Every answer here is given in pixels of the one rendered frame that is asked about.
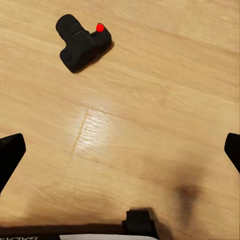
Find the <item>digital camera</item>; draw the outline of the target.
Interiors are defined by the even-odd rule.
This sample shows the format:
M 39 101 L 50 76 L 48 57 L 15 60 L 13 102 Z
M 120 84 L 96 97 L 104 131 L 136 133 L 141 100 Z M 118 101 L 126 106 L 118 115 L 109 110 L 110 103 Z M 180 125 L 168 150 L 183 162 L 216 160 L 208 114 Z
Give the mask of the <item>digital camera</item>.
M 66 43 L 59 56 L 71 73 L 81 70 L 113 43 L 112 35 L 103 23 L 100 22 L 96 26 L 96 31 L 90 33 L 70 13 L 63 15 L 55 28 Z

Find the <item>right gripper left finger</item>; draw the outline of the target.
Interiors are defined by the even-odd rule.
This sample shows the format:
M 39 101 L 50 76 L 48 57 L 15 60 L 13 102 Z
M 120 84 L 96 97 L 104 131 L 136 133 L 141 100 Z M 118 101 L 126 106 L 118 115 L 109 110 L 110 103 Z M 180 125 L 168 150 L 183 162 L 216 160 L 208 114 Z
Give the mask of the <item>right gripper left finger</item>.
M 22 133 L 0 138 L 0 193 L 26 152 Z

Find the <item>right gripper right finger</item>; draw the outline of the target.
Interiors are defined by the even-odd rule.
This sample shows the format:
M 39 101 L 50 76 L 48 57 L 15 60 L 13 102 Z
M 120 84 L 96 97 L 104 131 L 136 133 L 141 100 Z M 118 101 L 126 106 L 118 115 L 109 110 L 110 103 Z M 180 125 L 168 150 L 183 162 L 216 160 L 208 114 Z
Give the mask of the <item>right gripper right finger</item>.
M 240 173 L 240 135 L 228 133 L 224 151 Z

